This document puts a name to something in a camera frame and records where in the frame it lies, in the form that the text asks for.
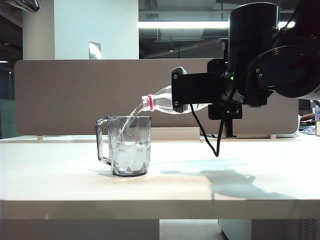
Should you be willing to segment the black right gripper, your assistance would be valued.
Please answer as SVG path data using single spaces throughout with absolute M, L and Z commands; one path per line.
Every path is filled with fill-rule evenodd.
M 244 96 L 236 85 L 234 70 L 227 69 L 223 58 L 213 58 L 207 63 L 207 72 L 216 74 L 218 101 L 223 105 L 243 104 Z M 204 90 L 210 86 L 205 73 L 190 73 L 178 66 L 171 71 L 171 101 L 176 114 L 187 114 L 206 108 L 209 97 Z

